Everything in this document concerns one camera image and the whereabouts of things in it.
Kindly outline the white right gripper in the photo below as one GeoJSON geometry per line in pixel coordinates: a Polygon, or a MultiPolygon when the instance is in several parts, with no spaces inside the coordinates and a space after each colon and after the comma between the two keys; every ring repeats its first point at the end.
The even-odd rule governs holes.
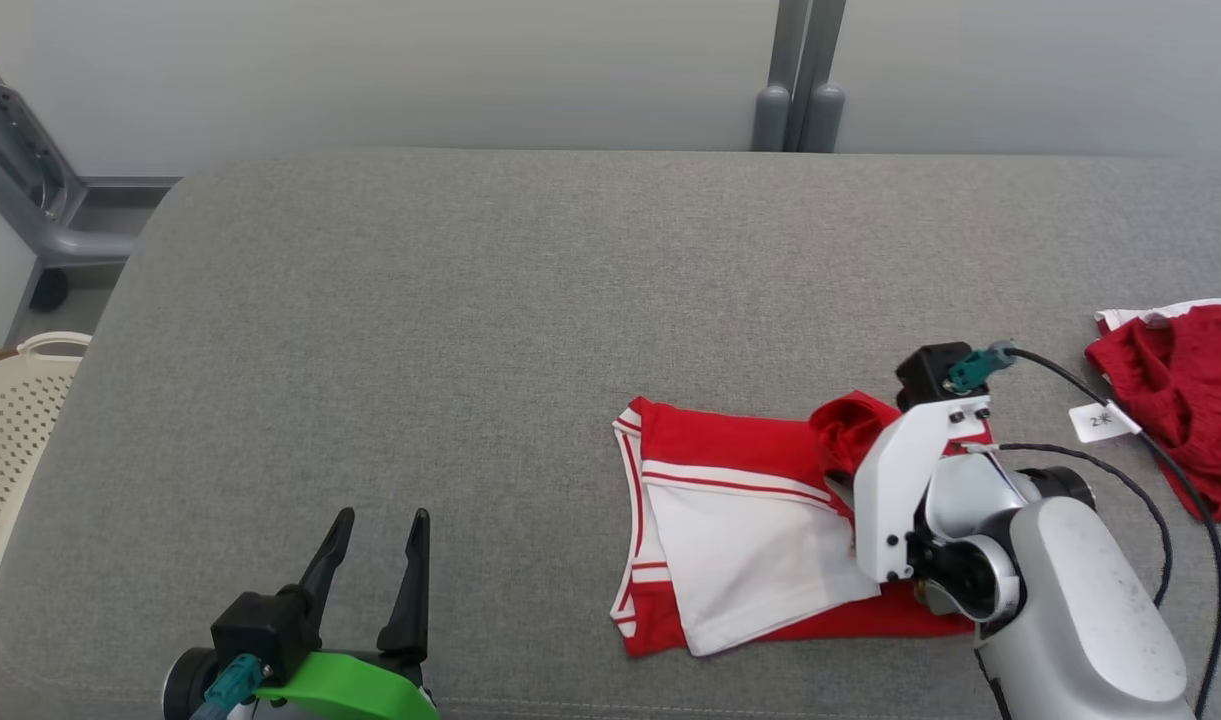
{"type": "Polygon", "coordinates": [[[988,430],[977,412],[990,395],[919,404],[882,430],[853,473],[853,552],[858,567],[875,583],[911,578],[904,537],[915,530],[917,506],[947,450],[949,442],[988,430]]]}

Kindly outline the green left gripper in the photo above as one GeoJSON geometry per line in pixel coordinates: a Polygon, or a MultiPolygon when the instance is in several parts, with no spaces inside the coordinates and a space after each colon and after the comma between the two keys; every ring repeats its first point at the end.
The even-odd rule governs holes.
{"type": "MultiPolygon", "coordinates": [[[[298,583],[308,624],[321,624],[336,570],[346,559],[353,506],[337,513],[298,583]]],[[[398,664],[422,664],[430,642],[431,517],[418,509],[407,538],[405,570],[377,650],[398,664]]],[[[313,652],[282,685],[255,689],[259,700],[282,700],[321,720],[440,720],[438,710],[409,679],[346,653],[313,652]]]]}

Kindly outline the red sleeveless basketball jersey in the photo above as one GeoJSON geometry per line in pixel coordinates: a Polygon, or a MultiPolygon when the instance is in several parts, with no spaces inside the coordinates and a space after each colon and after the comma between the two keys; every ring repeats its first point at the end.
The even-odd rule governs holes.
{"type": "Polygon", "coordinates": [[[632,398],[613,430],[630,505],[610,620],[629,657],[744,643],[967,635],[853,559],[851,477],[897,409],[853,391],[806,420],[632,398]]]}

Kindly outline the red basketball shorts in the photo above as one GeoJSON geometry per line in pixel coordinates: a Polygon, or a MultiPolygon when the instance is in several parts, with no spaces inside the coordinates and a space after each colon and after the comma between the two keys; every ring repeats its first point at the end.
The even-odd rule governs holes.
{"type": "Polygon", "coordinates": [[[1085,358],[1221,524],[1221,299],[1094,314],[1085,358]]]}

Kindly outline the grey fabric sofa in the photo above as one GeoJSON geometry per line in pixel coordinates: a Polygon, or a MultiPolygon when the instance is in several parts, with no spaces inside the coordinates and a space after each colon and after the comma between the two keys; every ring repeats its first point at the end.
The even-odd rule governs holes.
{"type": "Polygon", "coordinates": [[[0,714],[159,720],[176,657],[357,524],[331,650],[419,506],[447,720],[998,720],[966,638],[625,657],[610,423],[805,419],[944,340],[1084,366],[1092,314],[1221,297],[1221,160],[381,149],[167,193],[0,567],[0,714]]]}

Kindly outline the cream perforated laundry basket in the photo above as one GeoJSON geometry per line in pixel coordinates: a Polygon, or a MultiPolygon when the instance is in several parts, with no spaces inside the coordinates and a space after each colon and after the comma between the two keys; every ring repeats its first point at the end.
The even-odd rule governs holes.
{"type": "Polygon", "coordinates": [[[0,350],[0,564],[92,337],[49,332],[0,350]]]}

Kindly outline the grey wheeled metal stand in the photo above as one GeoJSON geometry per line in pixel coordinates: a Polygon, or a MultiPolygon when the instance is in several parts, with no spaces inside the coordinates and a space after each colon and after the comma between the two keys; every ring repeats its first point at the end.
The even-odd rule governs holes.
{"type": "Polygon", "coordinates": [[[125,264],[175,177],[83,177],[24,96],[0,73],[0,214],[40,264],[62,270],[125,264]]]}

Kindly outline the grey partition post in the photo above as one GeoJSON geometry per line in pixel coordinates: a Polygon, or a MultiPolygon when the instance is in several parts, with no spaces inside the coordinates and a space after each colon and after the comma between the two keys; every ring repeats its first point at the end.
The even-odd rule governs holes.
{"type": "Polygon", "coordinates": [[[814,0],[779,0],[766,87],[755,99],[751,149],[781,153],[788,143],[788,123],[796,87],[799,59],[805,46],[814,0]]]}
{"type": "Polygon", "coordinates": [[[834,153],[846,92],[832,82],[846,0],[808,0],[783,150],[834,153]]]}

